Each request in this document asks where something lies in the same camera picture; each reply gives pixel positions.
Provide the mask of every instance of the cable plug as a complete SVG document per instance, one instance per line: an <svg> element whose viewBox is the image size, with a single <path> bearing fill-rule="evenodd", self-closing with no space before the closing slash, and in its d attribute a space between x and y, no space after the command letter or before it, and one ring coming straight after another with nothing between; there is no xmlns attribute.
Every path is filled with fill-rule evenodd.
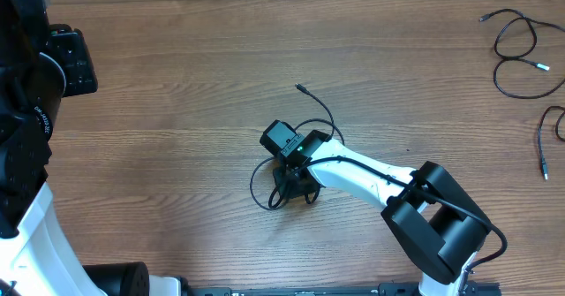
<svg viewBox="0 0 565 296"><path fill-rule="evenodd" d="M491 17L492 17L491 13L485 14L484 16L480 17L480 19L478 20L478 22L487 21L487 20L490 19Z"/></svg>
<svg viewBox="0 0 565 296"><path fill-rule="evenodd" d="M300 84L298 84L298 83L296 83L295 86L297 87L297 89L298 89L300 92L302 92L302 93L304 93L304 94L306 94L306 95L309 95L309 94L310 94L310 92L306 89L306 87L303 87L302 85L300 85Z"/></svg>
<svg viewBox="0 0 565 296"><path fill-rule="evenodd" d="M536 67L539 68L539 69L541 69L541 70L544 70L544 71L549 71L549 66L543 65L543 64L541 64L541 63L537 63L537 64L536 64Z"/></svg>
<svg viewBox="0 0 565 296"><path fill-rule="evenodd" d="M547 180L547 163L545 158L541 158L541 173L544 175L544 179Z"/></svg>

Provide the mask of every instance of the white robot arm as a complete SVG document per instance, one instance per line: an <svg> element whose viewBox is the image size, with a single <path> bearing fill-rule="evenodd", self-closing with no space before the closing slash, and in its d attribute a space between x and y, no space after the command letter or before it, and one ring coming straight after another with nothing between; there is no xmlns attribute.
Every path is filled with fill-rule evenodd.
<svg viewBox="0 0 565 296"><path fill-rule="evenodd" d="M0 239L0 280L14 283L13 295L108 296L87 274L64 236L47 183L19 222L18 233L12 239ZM134 279L150 286L147 296L182 295L178 278L157 277L148 275L143 267L136 269L139 277Z"/></svg>
<svg viewBox="0 0 565 296"><path fill-rule="evenodd" d="M308 180L311 176L320 186L343 190L381 211L406 254L424 273L419 285L422 295L457 295L464 288L465 269L489 233L477 218L488 219L442 167L428 162L415 170L381 163L347 149L325 133L312 131L303 136L278 120L265 130L260 143L292 171L285 178ZM296 196L300 188L285 179L277 182L275 191L281 198ZM428 223L420 213L435 200L422 194L446 199L479 217L444 206ZM269 207L276 208L271 202Z"/></svg>
<svg viewBox="0 0 565 296"><path fill-rule="evenodd" d="M411 173L414 169L378 162L347 149L336 139L322 143L311 158L314 161L336 156L357 160L406 184L412 181ZM389 197L397 196L403 190L401 186L391 184L353 163L337 161L320 163L308 167L308 170L321 185L341 189L374 205L379 211L387 207Z"/></svg>

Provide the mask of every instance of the wood grain surface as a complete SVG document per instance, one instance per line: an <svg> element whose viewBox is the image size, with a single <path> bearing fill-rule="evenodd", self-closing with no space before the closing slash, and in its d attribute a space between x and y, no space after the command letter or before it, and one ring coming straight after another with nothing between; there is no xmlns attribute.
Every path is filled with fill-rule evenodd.
<svg viewBox="0 0 565 296"><path fill-rule="evenodd" d="M90 4L49 8L80 28L100 81L64 99L50 145L49 183L83 263L144 261L156 275L234 288L376 285L419 280L379 213L336 189L307 206L258 208L249 194L259 144L274 120L333 111L352 150L418 168L440 163L508 236L500 260L473 279L506 294L565 290L565 144L536 127L565 88L520 101L499 93L493 41L514 18L565 25L565 0L253 0ZM548 90L565 74L565 34L540 27L532 60L501 84ZM525 51L525 25L507 52ZM312 125L312 128L323 126ZM271 167L257 193L272 189ZM500 245L491 235L480 255Z"/></svg>

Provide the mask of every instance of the black plastic part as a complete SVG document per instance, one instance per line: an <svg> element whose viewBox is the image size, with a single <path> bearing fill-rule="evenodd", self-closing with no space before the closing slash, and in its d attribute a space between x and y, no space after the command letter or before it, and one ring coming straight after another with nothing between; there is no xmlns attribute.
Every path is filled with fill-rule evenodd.
<svg viewBox="0 0 565 296"><path fill-rule="evenodd" d="M181 296L194 296L191 287L188 285L188 281L184 277L177 277L180 283L180 295Z"/></svg>
<svg viewBox="0 0 565 296"><path fill-rule="evenodd" d="M423 188L489 222L471 197L438 164L426 162L412 176L412 186ZM387 207L380 214L418 268L442 284L453 283L471 255L482 247L488 230L473 218L445 206L428 223L418 213L420 202L404 189L399 196L388 199Z"/></svg>
<svg viewBox="0 0 565 296"><path fill-rule="evenodd" d="M230 288L196 288L192 289L194 296L231 296Z"/></svg>
<svg viewBox="0 0 565 296"><path fill-rule="evenodd" d="M47 178L47 141L63 94L64 75L41 56L0 72L0 238L12 238Z"/></svg>
<svg viewBox="0 0 565 296"><path fill-rule="evenodd" d="M19 293L14 291L16 284L15 281L7 283L0 279L0 296L19 296Z"/></svg>
<svg viewBox="0 0 565 296"><path fill-rule="evenodd" d="M327 133L312 130L286 155L286 162L291 168L297 168L310 161L312 154L318 150L322 143L330 140Z"/></svg>
<svg viewBox="0 0 565 296"><path fill-rule="evenodd" d="M284 166L273 169L275 184L279 185L279 194L287 194L289 199L301 197L304 196L304 194L314 194L321 189L321 185L310 173L305 172L300 178L290 177L287 178L286 181L283 181L286 174L287 171Z"/></svg>
<svg viewBox="0 0 565 296"><path fill-rule="evenodd" d="M143 262L83 266L108 296L149 296L149 271Z"/></svg>
<svg viewBox="0 0 565 296"><path fill-rule="evenodd" d="M368 287L316 287L316 288L281 288L231 290L229 288L192 289L194 296L419 296L418 283L382 283ZM477 284L468 282L465 289L467 296L501 296L498 284Z"/></svg>
<svg viewBox="0 0 565 296"><path fill-rule="evenodd" d="M294 135L294 137L288 140L284 148L281 149L281 152L279 154L285 159L287 159L286 160L287 163L293 163L293 161L290 160L290 155L294 152L295 149L298 148L298 146L300 145L300 143L302 143L303 140L304 140L304 136L301 133L297 133L296 135Z"/></svg>
<svg viewBox="0 0 565 296"><path fill-rule="evenodd" d="M271 155L278 156L296 135L289 124L276 120L263 132L259 142Z"/></svg>
<svg viewBox="0 0 565 296"><path fill-rule="evenodd" d="M379 285L379 295L384 296L419 296L418 283L383 283ZM501 296L502 292L498 284L477 284L467 282L464 290L465 296Z"/></svg>
<svg viewBox="0 0 565 296"><path fill-rule="evenodd" d="M66 75L63 97L96 92L98 81L80 30L72 31L67 25L52 25L49 30L51 36L46 52L61 65Z"/></svg>
<svg viewBox="0 0 565 296"><path fill-rule="evenodd" d="M43 0L0 0L0 67L35 61L48 27Z"/></svg>

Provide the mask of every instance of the black cable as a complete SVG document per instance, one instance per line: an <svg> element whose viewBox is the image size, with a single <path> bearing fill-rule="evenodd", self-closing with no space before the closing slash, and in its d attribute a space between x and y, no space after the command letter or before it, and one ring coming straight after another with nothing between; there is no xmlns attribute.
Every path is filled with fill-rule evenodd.
<svg viewBox="0 0 565 296"><path fill-rule="evenodd" d="M524 57L529 55L535 48L536 45L538 44L538 35L536 34L536 30L533 27L532 23L535 24L539 24L541 26L545 26L545 27L552 27L555 28L557 30L560 30L562 32L565 32L565 28L557 26L555 24L552 23L547 23L547 22L542 22L542 21L537 21L534 19L530 19L528 17L526 17L523 13L521 13L518 10L514 10L514 9L502 9L502 10L498 10L492 13L488 13L484 16L482 16L479 21L483 22L486 21L488 19L490 19L491 17L503 13L503 12L513 12L515 14L518 15L518 18L515 18L513 20L511 20L502 30L501 32L498 34L498 36L496 37L496 40L494 41L494 52L496 52L496 55L498 55L502 60L496 65L496 67L494 67L494 72L493 72L493 81L494 81L494 85L496 86L496 88L503 93L504 95L511 97L511 98L517 98L517 99L538 99L538 98L542 98L542 97L546 97L550 94L552 94L553 92L555 92L556 90L558 90L563 84L565 84L565 79L563 79L559 84L557 84L557 86L555 86L554 88L548 90L547 92L543 93L543 94L539 94L539 95L528 95L528 96L524 96L524 95L516 95L516 94L512 94L507 92L506 90L504 90L500 84L498 83L498 69L501 67L501 65L503 65L504 63L508 62L508 61L519 61L519 62L523 62L529 65L532 65L536 68L539 68L541 70L544 71L549 71L549 67L545 66L541 63L537 63L537 62L532 62L530 60L525 59ZM501 54L500 51L498 50L498 44L501 40L502 35L506 32L506 30L515 22L519 21L519 20L524 20L526 21L526 23L528 24L528 28L530 29L531 32L531 36L533 39L533 43L530 47L530 49L528 49L528 51L526 51L523 54L517 55L517 56L507 56L504 54Z"/></svg>
<svg viewBox="0 0 565 296"><path fill-rule="evenodd" d="M408 184L406 184L406 183L403 183L402 181L397 180L397 179L393 178L392 176L390 176L390 175L388 175L388 174L385 174L385 173L383 173L383 172L381 172L381 171L377 171L377 170L375 170L373 167L368 166L368 165L366 165L366 164L364 164L364 163L361 163L361 162L359 162L359 161L357 161L357 160L354 160L354 159L351 159L351 158L347 158L347 157L341 157L341 156L335 156L335 157L328 157L328 158L322 158L322 159L318 159L318 160L313 160L313 161L311 161L310 163L304 164L303 166L301 166L301 167L299 167L299 168L296 168L294 171L292 171L292 172L289 174L289 176L290 176L290 175L297 174L297 173L303 171L304 169L306 169L306 168L308 168L308 167L310 167L310 166L313 166L313 165L315 165L315 164L326 163L326 162L331 162L331 161L353 163L353 164L357 165L358 167L361 167L361 168L363 168L363 169L365 169L365 170L371 172L372 174L374 174L374 175L376 175L376 176L378 176L378 177L380 177L380 178L385 179L385 180L386 180L387 182L389 182L389 183L392 183L392 184L401 186L401 187L403 187L403 188L405 188L405 189L408 189L409 191L411 191L411 192L413 192L414 194L417 194L417 195L423 197L424 199L426 199L426 200L428 200L428 201L437 201L437 202L439 202L440 204L442 204L442 205L444 205L444 206L447 206L447 207L449 207L449 208L451 208L451 209L455 209L455 210L457 210L457 211L459 211L459 212L461 212L461 213L467 215L468 217L474 219L475 221L479 222L480 224L482 224L483 226L485 226L485 227L487 228L487 230L493 231L494 233L496 233L496 235L498 235L498 237L501 239L501 248L500 248L498 251L496 251L496 252L494 252L494 253L492 253L492 254L486 256L486 257L483 257L483 258L481 258L481 259L479 259L479 260L477 260L477 261L475 261L475 262L472 262L472 263L469 264L467 267L465 267L465 269L463 270L463 281L462 281L462 283L461 283L461 287L460 287L461 290L460 290L460 292L462 292L462 291L464 290L464 288L465 288L465 286L466 286L466 284L467 284L467 280L468 280L468 278L469 278L469 274L471 274L471 273L473 272L472 270L473 270L475 267L479 266L480 264L483 264L483 263L486 263L486 262L490 262L491 260L494 260L495 258L497 258L497 257L499 257L499 256L501 256L501 255L503 255L504 252L506 252L506 249L508 248L508 245L509 245L508 240L506 239L506 236L504 235L504 233L502 233L502 231L501 231L498 227L496 227L494 224L492 224L491 222L486 221L486 220L484 220L483 218L481 218L480 216L476 216L476 215L473 214L472 212L470 212L470 211L468 211L468 210L466 210L466 209L463 209L463 208L461 208L461 207L459 207L459 206L456 206L455 204L453 204L453 203L451 203L451 202L445 201L445 200L443 200L443 199L441 199L441 198L438 198L437 196L435 196L435 195L433 195L433 194L429 194L429 193L425 192L424 190L421 190L421 189L418 189L418 188L416 188L416 187L414 187L414 186L410 186L410 185L408 185Z"/></svg>
<svg viewBox="0 0 565 296"><path fill-rule="evenodd" d="M264 205L262 205L262 204L259 203L259 201L257 200L257 198L255 198L255 194L253 193L253 178L255 178L255 173L257 173L257 170L258 170L263 164L268 163L268 162L270 162L270 161L273 160L273 159L275 159L275 158L274 158L274 157L270 157L270 158L267 158L267 159L263 160L262 162L260 162L260 163L257 165L257 167L255 167L255 169L253 170L253 173L252 173L252 175L251 175L251 181L249 182L249 191L251 192L251 197L253 198L253 200L255 201L255 203L257 203L257 205L258 205L260 208L265 209L265 210L267 210L267 211L278 210L278 209L281 209L282 207L284 207L284 206L286 205L286 202L285 202L285 203L284 203L282 206L280 206L280 207L277 207L277 208L274 208L274 209L267 208L267 207L265 207Z"/></svg>
<svg viewBox="0 0 565 296"><path fill-rule="evenodd" d="M302 127L303 125L312 123L312 122L319 122L319 123L324 123L327 125L332 126L332 130L335 130L337 132L337 134L339 135L339 139L342 140L342 144L345 146L345 139L343 137L342 132L339 130L339 128L337 128L336 125L334 125L334 123L327 121L326 119L321 119L321 118L312 118L312 119L308 119L303 121L302 123L298 124L296 127L294 127L294 130L298 130L298 128Z"/></svg>
<svg viewBox="0 0 565 296"><path fill-rule="evenodd" d="M318 195L320 195L320 189L316 190L316 192L314 193L314 196L312 197L312 199L310 200L310 198L308 197L308 194L304 194L304 198L306 200L306 204L312 204L316 201L316 199L318 199Z"/></svg>
<svg viewBox="0 0 565 296"><path fill-rule="evenodd" d="M2 294L2 290L0 290L0 296L2 295L12 296L14 292L14 288L16 287L16 283L17 283L16 281L11 281L10 286L8 287L8 289L5 291L4 294Z"/></svg>
<svg viewBox="0 0 565 296"><path fill-rule="evenodd" d="M314 96L314 94L310 93L310 91L308 91L308 90L306 89L306 87L304 87L304 86L302 86L302 85L300 85L300 84L298 84L298 83L297 83L295 86L296 86L296 88L297 88L300 92L302 92L302 93L304 93L304 94L306 94L306 95L312 97L312 98L314 99L314 101L318 102L318 104L320 104L321 107L323 107L324 110L326 110L326 112L327 112L328 115L329 115L329 120L332 122L332 127L333 127L333 128L332 128L332 133L329 135L329 137L330 137L330 138L334 138L334 129L335 129L334 117L332 116L332 112L329 111L328 106L326 106L326 104L323 103L323 101L321 101L320 99L318 99L318 97Z"/></svg>
<svg viewBox="0 0 565 296"><path fill-rule="evenodd" d="M561 141L565 141L565 137L562 137L559 134L559 124L561 123L561 120L563 119L563 117L565 117L565 107L562 106L549 106L546 111L544 111L544 114L541 116L541 119L539 120L539 126L538 126L538 151L539 151L539 167L541 168L541 173L544 175L544 179L547 180L547 163L546 163L546 158L544 157L544 150L541 147L541 127L544 124L544 119L546 119L546 115L547 113L549 113L551 110L561 110L562 113L559 116L559 118L557 118L557 123L555 123L555 135L557 135L557 138Z"/></svg>

